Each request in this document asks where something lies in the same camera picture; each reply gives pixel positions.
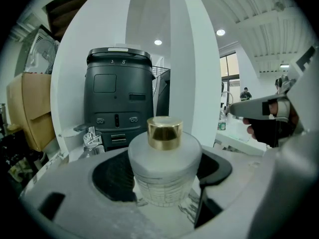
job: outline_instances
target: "bottle cap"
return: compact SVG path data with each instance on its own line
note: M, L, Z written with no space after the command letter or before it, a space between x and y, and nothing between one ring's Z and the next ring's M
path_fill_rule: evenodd
M158 150L172 150L180 145L183 122L180 119L159 116L148 119L148 142Z

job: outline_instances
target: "cardboard box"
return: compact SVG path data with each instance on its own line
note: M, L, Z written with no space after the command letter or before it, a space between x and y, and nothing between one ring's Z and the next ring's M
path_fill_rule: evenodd
M11 124L22 127L31 149L42 151L54 138L50 107L51 75L24 72L6 88Z

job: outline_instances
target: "ceiling light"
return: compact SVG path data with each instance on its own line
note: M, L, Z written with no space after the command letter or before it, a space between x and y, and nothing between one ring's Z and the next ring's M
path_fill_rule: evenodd
M155 40L154 42L156 45L161 45L161 40Z
M216 32L217 35L222 36L225 34L225 30L224 29L220 29Z

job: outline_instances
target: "white container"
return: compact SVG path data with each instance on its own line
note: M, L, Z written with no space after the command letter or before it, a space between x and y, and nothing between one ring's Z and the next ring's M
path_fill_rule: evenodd
M182 121L171 117L148 120L148 132L129 145L131 167L146 201L178 205L187 198L202 151L197 139L182 132Z

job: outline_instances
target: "white column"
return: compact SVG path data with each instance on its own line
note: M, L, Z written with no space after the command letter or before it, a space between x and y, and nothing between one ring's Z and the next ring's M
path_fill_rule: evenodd
M212 146L221 99L219 52L201 0L170 0L171 84L169 114L184 131Z
M93 48L125 43L130 0L87 0L73 18L58 49L51 82L51 113L62 152L82 144L82 136L63 139L66 128L84 123L86 58Z

